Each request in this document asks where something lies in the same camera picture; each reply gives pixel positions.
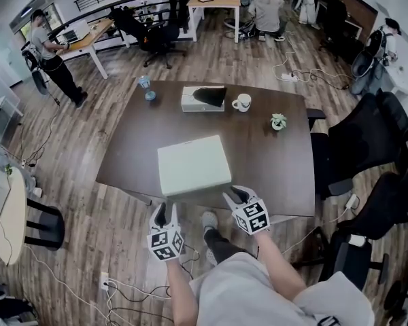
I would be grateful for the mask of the white countertop oven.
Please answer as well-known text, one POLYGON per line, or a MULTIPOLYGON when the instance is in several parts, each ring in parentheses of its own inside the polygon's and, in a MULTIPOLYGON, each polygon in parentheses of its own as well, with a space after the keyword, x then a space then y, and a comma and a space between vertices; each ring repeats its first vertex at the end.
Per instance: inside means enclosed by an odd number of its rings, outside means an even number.
POLYGON ((79 20, 67 27, 61 34, 61 40, 67 43, 81 41, 90 32, 90 27, 86 20, 79 20))

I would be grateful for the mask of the long wooden desk white legs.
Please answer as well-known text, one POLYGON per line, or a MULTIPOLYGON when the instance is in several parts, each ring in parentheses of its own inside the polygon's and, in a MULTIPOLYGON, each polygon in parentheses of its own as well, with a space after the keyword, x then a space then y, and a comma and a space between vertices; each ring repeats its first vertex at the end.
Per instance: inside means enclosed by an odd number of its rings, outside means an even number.
MULTIPOLYGON (((66 24, 64 30, 74 24, 75 22, 66 24)), ((100 38, 107 32, 108 29, 113 27, 114 21, 109 19, 109 18, 101 18, 98 20, 95 20, 93 22, 88 22, 88 25, 90 27, 90 32, 83 38, 81 41, 71 43, 69 46, 69 49, 67 50, 62 50, 58 51, 58 54, 63 57, 63 59, 71 59, 75 56, 81 56, 81 55, 89 55, 92 58, 92 61, 98 68, 98 71, 100 72, 101 76, 103 79, 108 78, 108 74, 106 70, 104 69, 101 61, 99 60, 99 57, 97 56, 97 49, 95 47, 95 43, 100 40, 100 38)))

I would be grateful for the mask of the small potted plant white pot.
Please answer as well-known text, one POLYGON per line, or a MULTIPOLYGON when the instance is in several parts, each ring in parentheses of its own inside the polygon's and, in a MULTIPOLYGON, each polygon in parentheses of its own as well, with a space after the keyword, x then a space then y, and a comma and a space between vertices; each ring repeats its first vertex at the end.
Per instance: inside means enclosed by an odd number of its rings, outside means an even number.
POLYGON ((273 113, 270 123, 272 129, 275 131, 280 131, 286 127, 287 118, 282 113, 273 113))

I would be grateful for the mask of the person's light grey shirt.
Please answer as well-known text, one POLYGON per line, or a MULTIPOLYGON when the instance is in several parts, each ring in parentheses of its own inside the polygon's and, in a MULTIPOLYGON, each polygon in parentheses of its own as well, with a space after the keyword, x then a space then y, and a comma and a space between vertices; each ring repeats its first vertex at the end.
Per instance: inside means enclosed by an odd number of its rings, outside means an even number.
POLYGON ((315 315, 341 326, 374 326, 366 296, 343 273, 318 282, 293 301, 275 292, 265 267, 236 253, 191 281, 199 306, 197 326, 317 326, 315 315))

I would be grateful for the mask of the round beige table black base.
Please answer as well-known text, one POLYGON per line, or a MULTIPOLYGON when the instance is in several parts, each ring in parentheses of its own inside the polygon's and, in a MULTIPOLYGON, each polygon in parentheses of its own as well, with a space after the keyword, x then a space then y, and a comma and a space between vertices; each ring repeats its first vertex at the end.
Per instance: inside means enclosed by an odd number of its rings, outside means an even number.
POLYGON ((24 245, 62 247, 65 222, 61 212, 31 200, 19 170, 7 176, 10 192, 0 214, 0 258, 6 265, 15 264, 24 245))

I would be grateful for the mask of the person's right forearm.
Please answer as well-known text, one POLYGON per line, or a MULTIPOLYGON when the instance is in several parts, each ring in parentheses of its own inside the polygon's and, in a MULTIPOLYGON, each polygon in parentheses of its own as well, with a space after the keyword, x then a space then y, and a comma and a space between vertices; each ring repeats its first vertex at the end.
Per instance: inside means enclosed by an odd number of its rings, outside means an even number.
POLYGON ((268 231, 263 230, 255 234, 254 239, 260 248, 274 290, 287 300, 293 301, 298 294, 306 290, 305 281, 283 257, 268 231))

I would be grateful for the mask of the white rectangular box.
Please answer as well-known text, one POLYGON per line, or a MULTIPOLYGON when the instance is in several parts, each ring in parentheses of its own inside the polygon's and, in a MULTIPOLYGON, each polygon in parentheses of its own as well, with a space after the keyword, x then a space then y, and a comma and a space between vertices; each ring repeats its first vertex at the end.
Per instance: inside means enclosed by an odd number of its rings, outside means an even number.
POLYGON ((181 107, 184 113, 192 112, 224 112, 225 101, 220 107, 204 103, 194 97, 194 93, 200 89, 219 89, 222 86, 184 86, 181 97, 181 107))

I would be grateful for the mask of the dark brown wooden table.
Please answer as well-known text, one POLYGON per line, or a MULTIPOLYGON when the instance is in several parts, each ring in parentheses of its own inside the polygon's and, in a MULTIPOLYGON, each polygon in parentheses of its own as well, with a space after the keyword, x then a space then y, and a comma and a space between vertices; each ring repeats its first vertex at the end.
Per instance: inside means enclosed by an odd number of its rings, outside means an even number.
POLYGON ((312 216, 315 212, 313 155, 304 98, 276 90, 226 87, 224 112, 184 113, 183 81, 153 81, 153 101, 135 89, 110 139, 97 182, 144 199, 161 197, 157 150, 218 135, 235 185, 252 188, 271 215, 312 216), (249 110, 232 102, 252 97, 249 110), (271 127, 273 113, 286 127, 271 127))

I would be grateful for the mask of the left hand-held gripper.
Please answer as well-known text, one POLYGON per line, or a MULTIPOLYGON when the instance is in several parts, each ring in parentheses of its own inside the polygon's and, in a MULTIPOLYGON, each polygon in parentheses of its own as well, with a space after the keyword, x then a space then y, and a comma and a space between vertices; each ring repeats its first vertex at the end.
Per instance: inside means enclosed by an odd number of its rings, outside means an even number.
POLYGON ((148 248, 159 261, 169 261, 177 259, 182 253, 184 239, 180 233, 177 216, 177 204, 174 202, 171 207, 170 228, 163 228, 166 225, 166 203, 163 202, 154 210, 150 218, 150 232, 147 235, 148 248))

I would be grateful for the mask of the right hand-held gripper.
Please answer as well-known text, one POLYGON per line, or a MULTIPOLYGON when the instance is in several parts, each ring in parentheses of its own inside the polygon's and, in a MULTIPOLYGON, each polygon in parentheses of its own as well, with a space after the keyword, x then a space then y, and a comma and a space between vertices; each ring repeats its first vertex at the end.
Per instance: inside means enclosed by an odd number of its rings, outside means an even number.
POLYGON ((237 204, 227 193, 222 195, 233 212, 233 216, 238 227, 248 235, 254 235, 266 230, 270 226, 269 214, 263 200, 254 200, 258 196, 256 192, 248 187, 232 185, 231 190, 240 199, 241 204, 237 204))

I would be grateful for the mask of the pale green panel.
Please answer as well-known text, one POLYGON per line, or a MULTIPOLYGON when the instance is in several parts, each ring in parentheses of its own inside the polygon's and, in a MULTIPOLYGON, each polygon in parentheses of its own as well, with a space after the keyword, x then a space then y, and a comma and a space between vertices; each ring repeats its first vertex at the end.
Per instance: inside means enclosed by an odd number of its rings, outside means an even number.
POLYGON ((164 196, 195 192, 232 181, 218 135, 161 147, 157 153, 160 188, 164 196))

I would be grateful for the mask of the white mug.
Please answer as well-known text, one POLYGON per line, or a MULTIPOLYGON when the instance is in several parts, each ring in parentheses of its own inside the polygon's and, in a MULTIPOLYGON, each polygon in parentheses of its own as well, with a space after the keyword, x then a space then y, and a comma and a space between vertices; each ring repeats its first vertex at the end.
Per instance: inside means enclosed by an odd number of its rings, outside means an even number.
POLYGON ((232 107, 239 112, 245 113, 249 110, 252 103, 252 97, 249 94, 241 93, 232 102, 232 107))

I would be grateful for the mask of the person's black trousers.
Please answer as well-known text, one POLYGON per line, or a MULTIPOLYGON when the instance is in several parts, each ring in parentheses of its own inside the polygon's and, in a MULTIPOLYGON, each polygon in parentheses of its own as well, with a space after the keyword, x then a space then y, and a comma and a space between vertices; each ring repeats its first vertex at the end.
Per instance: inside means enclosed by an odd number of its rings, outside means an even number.
POLYGON ((236 253, 247 253, 251 257, 254 257, 249 251, 232 244, 215 228, 209 228, 205 231, 204 241, 210 253, 213 255, 216 265, 227 260, 236 253))

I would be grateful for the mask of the black mesh office chair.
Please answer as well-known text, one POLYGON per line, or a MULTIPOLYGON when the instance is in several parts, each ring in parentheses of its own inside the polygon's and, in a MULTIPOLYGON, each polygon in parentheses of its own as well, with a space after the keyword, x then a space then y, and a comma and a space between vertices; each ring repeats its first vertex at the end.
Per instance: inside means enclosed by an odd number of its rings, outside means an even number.
POLYGON ((330 241, 324 241, 323 268, 319 281, 342 272, 359 290, 364 288, 369 270, 378 270, 378 283, 386 282, 390 256, 371 260, 372 240, 379 240, 394 226, 408 222, 408 169, 403 176, 383 174, 362 210, 353 219, 337 224, 330 241), (363 247, 348 244, 351 234, 364 236, 363 247))
POLYGON ((321 0, 326 4, 323 22, 324 39, 319 50, 326 48, 333 55, 334 61, 339 59, 339 50, 344 39, 347 8, 341 0, 321 0))
POLYGON ((120 31, 134 37, 139 48, 149 54, 143 63, 144 67, 148 67, 157 58, 163 58, 166 68, 171 69, 168 54, 176 53, 185 56, 187 53, 174 45, 180 36, 180 28, 177 25, 162 23, 146 26, 132 16, 130 11, 121 8, 114 8, 107 17, 114 21, 120 31))
POLYGON ((327 133, 311 133, 316 195, 345 194, 358 173, 397 162, 407 133, 408 117, 395 94, 365 94, 327 133))

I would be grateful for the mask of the person's left forearm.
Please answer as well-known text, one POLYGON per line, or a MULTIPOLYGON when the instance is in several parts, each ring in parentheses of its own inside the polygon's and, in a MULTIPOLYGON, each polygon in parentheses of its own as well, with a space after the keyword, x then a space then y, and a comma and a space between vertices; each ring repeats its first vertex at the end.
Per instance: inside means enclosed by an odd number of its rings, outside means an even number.
POLYGON ((166 262, 171 288, 171 305, 175 326, 196 326, 199 315, 197 299, 183 274, 178 259, 166 262))

